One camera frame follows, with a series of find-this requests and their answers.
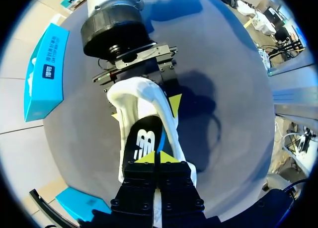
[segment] new balance logo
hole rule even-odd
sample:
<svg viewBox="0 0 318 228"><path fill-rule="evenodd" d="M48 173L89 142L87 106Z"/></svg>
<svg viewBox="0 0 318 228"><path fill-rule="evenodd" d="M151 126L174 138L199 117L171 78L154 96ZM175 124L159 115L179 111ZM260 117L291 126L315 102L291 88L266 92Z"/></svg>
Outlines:
<svg viewBox="0 0 318 228"><path fill-rule="evenodd" d="M155 134L152 131L139 130L136 145L141 148L134 153L134 159L138 160L155 150Z"/></svg>

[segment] white shoe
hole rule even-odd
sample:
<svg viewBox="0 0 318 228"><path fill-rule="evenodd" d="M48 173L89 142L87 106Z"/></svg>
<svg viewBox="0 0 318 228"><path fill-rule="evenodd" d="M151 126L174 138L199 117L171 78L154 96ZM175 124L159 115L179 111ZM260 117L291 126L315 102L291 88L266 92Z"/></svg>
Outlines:
<svg viewBox="0 0 318 228"><path fill-rule="evenodd" d="M186 161L176 129L178 119L173 117L167 97L156 83L132 77L115 83L107 97L116 107L120 127L120 182L124 180L123 170L129 161L139 160L152 151L164 151L179 161ZM189 162L188 165L196 186L196 168Z"/></svg>

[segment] shoe insole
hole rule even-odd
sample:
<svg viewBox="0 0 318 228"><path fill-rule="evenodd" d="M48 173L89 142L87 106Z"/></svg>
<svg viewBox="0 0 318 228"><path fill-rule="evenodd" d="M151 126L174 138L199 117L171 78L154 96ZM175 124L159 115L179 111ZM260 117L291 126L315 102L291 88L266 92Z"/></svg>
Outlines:
<svg viewBox="0 0 318 228"><path fill-rule="evenodd" d="M162 121L154 115L138 120L131 127L125 146L123 169L129 161L135 162L152 151L164 151L173 156Z"/></svg>

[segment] black cylinder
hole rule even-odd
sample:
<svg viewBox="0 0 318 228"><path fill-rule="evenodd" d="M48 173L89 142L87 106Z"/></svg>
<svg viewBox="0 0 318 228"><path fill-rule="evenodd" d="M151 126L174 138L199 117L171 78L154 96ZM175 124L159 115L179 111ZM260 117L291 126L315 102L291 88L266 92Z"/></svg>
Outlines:
<svg viewBox="0 0 318 228"><path fill-rule="evenodd" d="M111 62L151 42L139 10L129 5L93 14L82 26L81 37L86 55Z"/></svg>

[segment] desk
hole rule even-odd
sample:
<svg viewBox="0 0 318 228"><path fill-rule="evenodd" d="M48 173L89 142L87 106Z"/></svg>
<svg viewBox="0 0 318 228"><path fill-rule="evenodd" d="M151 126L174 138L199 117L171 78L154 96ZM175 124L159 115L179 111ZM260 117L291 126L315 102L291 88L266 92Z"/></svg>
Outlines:
<svg viewBox="0 0 318 228"><path fill-rule="evenodd" d="M248 32L220 0L145 0L150 37L177 46L183 86L179 139L198 171L207 217L226 220L251 206L267 175L274 105L266 70ZM86 3L67 18L64 101L44 120L55 162L69 186L103 198L120 187L120 131L102 87L98 59L82 50Z"/></svg>

